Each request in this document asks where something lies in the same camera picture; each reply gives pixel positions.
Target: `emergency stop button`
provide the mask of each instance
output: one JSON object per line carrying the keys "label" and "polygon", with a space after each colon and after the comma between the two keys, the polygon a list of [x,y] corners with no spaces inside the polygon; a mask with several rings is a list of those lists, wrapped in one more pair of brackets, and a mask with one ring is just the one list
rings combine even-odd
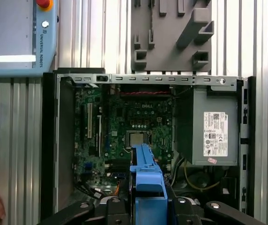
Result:
{"label": "emergency stop button", "polygon": [[36,0],[36,3],[43,9],[47,9],[51,5],[51,0]]}

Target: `pcie slot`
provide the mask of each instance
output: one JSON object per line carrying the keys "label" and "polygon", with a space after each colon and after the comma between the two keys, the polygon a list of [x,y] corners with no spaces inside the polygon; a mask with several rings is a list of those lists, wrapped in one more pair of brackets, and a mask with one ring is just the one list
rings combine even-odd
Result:
{"label": "pcie slot", "polygon": [[87,138],[92,138],[92,109],[93,104],[87,104],[87,114],[88,114],[88,122],[87,122]]}
{"label": "pcie slot", "polygon": [[98,115],[96,125],[96,147],[99,157],[101,157],[101,143],[102,143],[102,115]]}

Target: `yellow wire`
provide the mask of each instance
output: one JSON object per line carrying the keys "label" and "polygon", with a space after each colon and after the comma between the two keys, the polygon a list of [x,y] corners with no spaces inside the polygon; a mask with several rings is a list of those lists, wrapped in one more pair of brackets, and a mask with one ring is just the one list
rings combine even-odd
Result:
{"label": "yellow wire", "polygon": [[187,160],[185,160],[185,163],[184,163],[184,175],[185,175],[185,178],[186,178],[187,183],[188,183],[192,188],[194,188],[194,189],[196,189],[196,190],[199,190],[199,191],[206,191],[206,190],[209,190],[209,189],[214,188],[214,187],[216,187],[217,185],[219,185],[219,182],[217,182],[217,183],[215,183],[215,184],[213,184],[213,185],[211,185],[211,186],[209,186],[209,187],[204,187],[204,188],[197,187],[197,186],[193,185],[193,184],[189,181],[189,179],[188,179],[188,177],[187,177],[186,165],[187,165]]}

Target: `motherboard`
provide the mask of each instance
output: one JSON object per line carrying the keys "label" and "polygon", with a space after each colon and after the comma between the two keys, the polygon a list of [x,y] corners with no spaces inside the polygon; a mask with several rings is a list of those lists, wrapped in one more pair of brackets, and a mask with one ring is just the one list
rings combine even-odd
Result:
{"label": "motherboard", "polygon": [[139,93],[121,92],[117,86],[76,89],[77,180],[116,186],[129,174],[131,146],[142,143],[152,148],[162,171],[171,173],[173,98],[151,94],[137,97]]}

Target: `sticker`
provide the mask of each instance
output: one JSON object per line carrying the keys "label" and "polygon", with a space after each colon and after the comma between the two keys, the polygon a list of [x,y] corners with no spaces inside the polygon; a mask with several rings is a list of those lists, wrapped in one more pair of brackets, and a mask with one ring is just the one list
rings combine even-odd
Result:
{"label": "sticker", "polygon": [[208,158],[208,162],[213,163],[213,164],[216,164],[217,163],[217,160],[209,157]]}
{"label": "sticker", "polygon": [[207,157],[228,156],[228,115],[225,113],[204,112],[203,153]]}
{"label": "sticker", "polygon": [[96,198],[100,198],[102,195],[100,193],[98,193],[98,192],[95,192],[95,194],[93,196],[96,197]]}

